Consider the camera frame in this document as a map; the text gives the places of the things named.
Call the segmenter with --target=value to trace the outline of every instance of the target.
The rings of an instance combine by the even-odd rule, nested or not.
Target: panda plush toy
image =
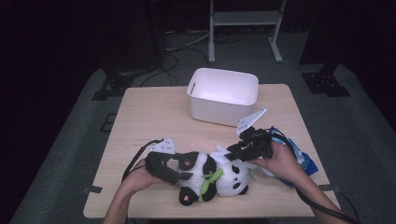
[[[203,152],[189,152],[176,154],[178,160],[177,170],[180,173],[190,173],[192,176],[178,181],[180,185],[179,201],[183,205],[191,205],[196,201],[208,202],[216,193],[216,179],[213,174],[217,165],[213,158]]]
[[[224,155],[230,153],[229,150],[217,146],[216,152],[210,156],[214,158],[218,169],[221,169],[223,175],[216,182],[216,189],[220,196],[243,195],[248,192],[248,181],[251,178],[251,169],[255,168],[248,162],[240,160],[229,161]]]
[[[228,161],[224,155],[230,151],[218,147],[217,152],[189,152],[175,154],[177,171],[190,173],[189,179],[180,179],[179,202],[192,205],[194,202],[209,202],[216,194],[220,196],[242,195],[248,192],[250,168],[254,165],[241,161]]]

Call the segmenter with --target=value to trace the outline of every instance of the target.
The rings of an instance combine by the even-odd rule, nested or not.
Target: black stand
[[[109,96],[123,96],[126,89],[132,87],[134,79],[132,77],[123,77],[115,69],[113,63],[105,56],[102,64],[103,71],[106,74],[101,90],[97,91],[92,97],[93,101],[104,101]]]
[[[338,62],[326,62],[317,73],[302,73],[311,93],[326,93],[329,97],[350,96],[344,86],[340,86],[333,73]]]

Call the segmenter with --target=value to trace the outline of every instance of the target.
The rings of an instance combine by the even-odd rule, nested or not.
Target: white plastic bin
[[[253,113],[259,80],[256,76],[200,68],[193,74],[187,94],[194,119],[234,126]]]

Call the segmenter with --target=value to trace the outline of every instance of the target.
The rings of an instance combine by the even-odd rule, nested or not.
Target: panda head
[[[223,175],[216,181],[216,189],[220,196],[242,195],[248,192],[250,169],[238,162],[218,164]]]
[[[206,153],[189,152],[185,154],[176,154],[174,159],[178,160],[177,170],[180,173],[190,173],[189,179],[180,179],[178,181],[180,188],[179,201],[183,205],[191,205],[196,201],[208,202],[216,195],[216,182],[210,182],[206,191],[202,192],[202,186],[207,180],[207,175],[216,172],[217,165],[215,161]]]

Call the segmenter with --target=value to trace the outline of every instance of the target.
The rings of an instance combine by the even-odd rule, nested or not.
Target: panda ear
[[[248,185],[239,193],[239,195],[244,195],[248,192]]]

